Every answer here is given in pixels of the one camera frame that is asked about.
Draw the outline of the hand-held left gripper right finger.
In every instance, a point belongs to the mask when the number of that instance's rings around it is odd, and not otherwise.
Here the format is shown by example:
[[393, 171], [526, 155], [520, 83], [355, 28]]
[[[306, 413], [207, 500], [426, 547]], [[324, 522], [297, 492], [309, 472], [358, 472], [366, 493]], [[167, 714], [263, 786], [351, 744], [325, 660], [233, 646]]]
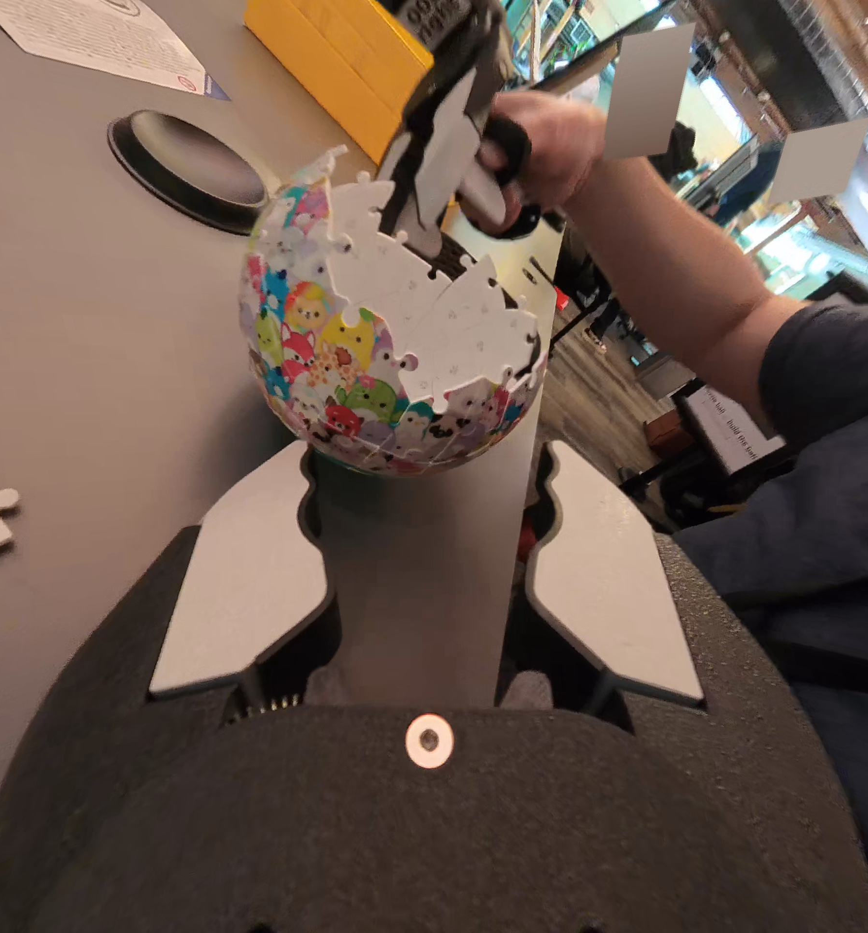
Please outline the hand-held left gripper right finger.
[[704, 691], [655, 532], [636, 504], [561, 440], [544, 447], [553, 522], [527, 565], [537, 614], [595, 670], [588, 711], [618, 690], [696, 708]]

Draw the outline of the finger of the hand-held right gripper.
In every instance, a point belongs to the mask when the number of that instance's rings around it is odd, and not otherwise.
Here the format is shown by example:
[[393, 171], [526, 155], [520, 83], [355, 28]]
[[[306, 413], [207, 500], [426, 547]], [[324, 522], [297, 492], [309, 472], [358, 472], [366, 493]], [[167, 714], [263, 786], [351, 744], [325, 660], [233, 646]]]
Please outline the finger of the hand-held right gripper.
[[438, 218], [448, 207], [479, 148], [479, 132], [465, 112], [477, 69], [470, 69], [447, 93], [433, 115], [433, 133], [408, 187], [403, 210], [407, 245], [425, 259], [441, 250]]
[[418, 144], [412, 132], [401, 132], [388, 146], [376, 182], [390, 183], [393, 187], [388, 200], [381, 207], [380, 230], [393, 235], [408, 197], [414, 193], [414, 180], [418, 166]]

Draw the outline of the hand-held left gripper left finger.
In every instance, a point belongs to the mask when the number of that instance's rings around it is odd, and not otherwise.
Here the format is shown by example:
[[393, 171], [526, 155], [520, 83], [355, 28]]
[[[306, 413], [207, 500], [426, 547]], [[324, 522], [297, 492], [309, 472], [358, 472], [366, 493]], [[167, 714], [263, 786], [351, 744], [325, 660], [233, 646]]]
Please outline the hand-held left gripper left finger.
[[294, 441], [209, 508], [148, 693], [156, 700], [237, 685], [330, 606], [312, 459]]

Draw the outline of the partly built puzzle ball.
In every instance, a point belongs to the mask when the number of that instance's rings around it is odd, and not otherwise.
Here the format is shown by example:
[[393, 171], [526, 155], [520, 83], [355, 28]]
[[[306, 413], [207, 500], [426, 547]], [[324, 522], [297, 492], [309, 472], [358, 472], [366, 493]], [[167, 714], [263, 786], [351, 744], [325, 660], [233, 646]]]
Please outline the partly built puzzle ball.
[[352, 470], [412, 478], [459, 467], [521, 423], [547, 350], [534, 314], [460, 317], [428, 259], [380, 230], [393, 187], [334, 185], [327, 150], [277, 189], [245, 255], [250, 369], [296, 436]]

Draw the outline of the person's right forearm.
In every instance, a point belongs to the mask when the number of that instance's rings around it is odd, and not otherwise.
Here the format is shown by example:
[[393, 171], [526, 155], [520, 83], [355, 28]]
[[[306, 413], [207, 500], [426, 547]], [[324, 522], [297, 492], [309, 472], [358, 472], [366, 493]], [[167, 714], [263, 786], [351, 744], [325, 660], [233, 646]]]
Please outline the person's right forearm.
[[754, 263], [676, 199], [645, 158], [595, 164], [565, 210], [650, 342], [774, 433], [759, 375], [772, 338], [806, 302], [768, 290]]

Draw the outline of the black ball stand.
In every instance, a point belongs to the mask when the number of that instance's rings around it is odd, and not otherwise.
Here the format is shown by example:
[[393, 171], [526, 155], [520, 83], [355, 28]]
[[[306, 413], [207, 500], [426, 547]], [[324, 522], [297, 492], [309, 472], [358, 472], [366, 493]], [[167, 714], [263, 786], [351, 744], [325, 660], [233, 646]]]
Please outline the black ball stand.
[[156, 110], [137, 110], [107, 127], [126, 173], [184, 216], [247, 237], [270, 196], [260, 174], [206, 130]]

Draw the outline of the person's right hand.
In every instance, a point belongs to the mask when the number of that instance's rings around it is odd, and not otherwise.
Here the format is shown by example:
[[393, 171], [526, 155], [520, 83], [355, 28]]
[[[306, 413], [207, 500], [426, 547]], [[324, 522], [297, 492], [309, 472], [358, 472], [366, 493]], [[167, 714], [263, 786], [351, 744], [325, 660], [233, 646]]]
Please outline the person's right hand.
[[532, 151], [526, 165], [502, 188], [504, 218], [493, 222], [464, 204], [466, 215], [491, 235], [512, 226], [524, 207], [570, 213], [580, 189], [603, 156], [606, 117], [580, 100], [534, 90], [513, 90], [494, 100], [492, 116], [519, 125]]

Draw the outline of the yellow plastic bin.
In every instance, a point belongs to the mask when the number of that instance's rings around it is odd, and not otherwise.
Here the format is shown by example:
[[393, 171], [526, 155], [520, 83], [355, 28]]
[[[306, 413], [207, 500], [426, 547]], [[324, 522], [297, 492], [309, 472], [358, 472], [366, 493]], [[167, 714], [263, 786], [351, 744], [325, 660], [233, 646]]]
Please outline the yellow plastic bin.
[[243, 21], [379, 165], [432, 55], [372, 1], [249, 1]]

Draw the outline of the black cushioned pad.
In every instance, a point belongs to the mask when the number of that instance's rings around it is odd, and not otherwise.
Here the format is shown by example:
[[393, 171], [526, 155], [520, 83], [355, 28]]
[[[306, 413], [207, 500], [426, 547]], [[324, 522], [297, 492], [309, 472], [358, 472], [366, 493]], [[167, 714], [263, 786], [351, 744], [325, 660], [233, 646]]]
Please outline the black cushioned pad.
[[488, 315], [499, 309], [527, 310], [526, 298], [504, 287], [498, 273], [490, 254], [477, 258], [455, 238], [442, 234], [440, 252], [428, 260], [425, 282], [442, 287], [447, 310], [460, 317]]

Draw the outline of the black framed white sign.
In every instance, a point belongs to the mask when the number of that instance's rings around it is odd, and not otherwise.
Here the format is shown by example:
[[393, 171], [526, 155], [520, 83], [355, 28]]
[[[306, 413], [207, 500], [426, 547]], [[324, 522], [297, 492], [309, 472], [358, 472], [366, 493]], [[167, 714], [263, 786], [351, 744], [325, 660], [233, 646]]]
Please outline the black framed white sign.
[[766, 434], [742, 405], [701, 380], [683, 385], [672, 402], [687, 429], [728, 477], [786, 452], [782, 437]]

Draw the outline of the folded instruction leaflet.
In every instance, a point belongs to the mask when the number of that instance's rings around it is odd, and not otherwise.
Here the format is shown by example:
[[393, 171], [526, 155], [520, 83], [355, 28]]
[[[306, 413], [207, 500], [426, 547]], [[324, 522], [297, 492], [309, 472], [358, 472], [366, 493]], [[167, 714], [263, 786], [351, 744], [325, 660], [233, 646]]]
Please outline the folded instruction leaflet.
[[27, 54], [205, 98], [230, 99], [145, 2], [0, 1], [0, 27]]

